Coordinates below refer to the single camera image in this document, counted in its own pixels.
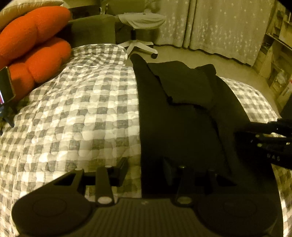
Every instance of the floor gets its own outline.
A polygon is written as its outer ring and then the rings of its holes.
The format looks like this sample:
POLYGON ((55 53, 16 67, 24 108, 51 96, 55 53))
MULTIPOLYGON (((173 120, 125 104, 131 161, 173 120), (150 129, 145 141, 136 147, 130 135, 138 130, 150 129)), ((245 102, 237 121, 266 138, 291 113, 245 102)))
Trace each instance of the floor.
MULTIPOLYGON (((157 59, 152 59, 150 54, 144 53, 139 49, 135 49, 132 53, 138 53, 146 62, 167 62, 178 60, 185 63, 190 68, 211 63, 216 68, 217 76, 241 81, 259 90, 279 116, 272 92, 270 91, 265 78, 259 76, 250 66, 241 64, 233 59, 228 59, 215 54, 208 54, 201 50, 193 51, 183 48, 175 48, 173 46, 154 46, 154 48, 158 51, 157 59)), ((133 65, 130 59, 128 59, 126 65, 133 65)))

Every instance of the bed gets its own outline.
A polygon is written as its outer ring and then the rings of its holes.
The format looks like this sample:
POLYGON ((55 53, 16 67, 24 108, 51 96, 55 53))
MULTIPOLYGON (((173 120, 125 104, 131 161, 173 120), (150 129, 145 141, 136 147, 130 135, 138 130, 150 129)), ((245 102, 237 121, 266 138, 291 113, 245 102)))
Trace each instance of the bed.
MULTIPOLYGON (((74 48, 53 79, 33 90, 18 106, 15 127, 4 124, 0 137, 0 237, 18 234, 11 218, 22 196, 76 168, 129 160, 118 197, 141 197, 138 97, 127 54, 114 44, 74 48)), ((253 87, 222 78, 251 121, 269 122, 276 113, 253 87)), ((284 236, 291 235, 291 172, 273 165, 281 198, 284 236)), ((86 198, 93 200, 94 188, 86 198)))

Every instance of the quilted blanket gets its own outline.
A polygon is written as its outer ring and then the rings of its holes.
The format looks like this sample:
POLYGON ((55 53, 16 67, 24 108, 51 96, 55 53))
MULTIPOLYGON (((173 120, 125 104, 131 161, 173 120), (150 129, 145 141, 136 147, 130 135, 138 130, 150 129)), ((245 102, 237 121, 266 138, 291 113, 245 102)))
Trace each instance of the quilted blanket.
MULTIPOLYGON (((0 237, 18 235, 11 218, 23 195, 75 168, 86 172, 116 165, 128 157, 130 168, 117 197, 141 197, 139 114, 135 74, 126 67, 124 48, 112 44, 73 49, 56 77, 19 103, 15 127, 3 124, 0 137, 0 237)), ((277 119, 253 87, 222 78, 251 121, 277 119)), ((291 236, 291 171, 273 165, 281 198, 284 236, 291 236)), ((86 198, 94 200, 94 187, 86 198)))

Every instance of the orange plush cushion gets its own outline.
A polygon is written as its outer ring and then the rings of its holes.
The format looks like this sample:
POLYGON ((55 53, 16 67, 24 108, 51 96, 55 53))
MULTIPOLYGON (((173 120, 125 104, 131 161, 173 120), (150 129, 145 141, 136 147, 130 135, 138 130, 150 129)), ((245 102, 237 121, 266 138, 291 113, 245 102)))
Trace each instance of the orange plush cushion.
POLYGON ((67 8, 48 6, 35 9, 9 23, 0 33, 0 68, 53 37, 69 20, 70 11, 67 8))
POLYGON ((25 97, 32 91, 35 83, 44 83, 54 76, 70 55, 70 44, 53 37, 10 65, 11 80, 16 93, 14 100, 19 101, 25 97))

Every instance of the curtain fold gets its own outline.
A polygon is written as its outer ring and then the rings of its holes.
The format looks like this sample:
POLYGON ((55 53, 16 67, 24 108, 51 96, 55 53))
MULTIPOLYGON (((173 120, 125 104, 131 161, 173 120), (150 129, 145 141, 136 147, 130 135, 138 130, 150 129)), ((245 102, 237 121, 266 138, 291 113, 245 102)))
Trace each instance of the curtain fold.
POLYGON ((202 49, 253 65, 274 0, 159 0, 155 44, 202 49))

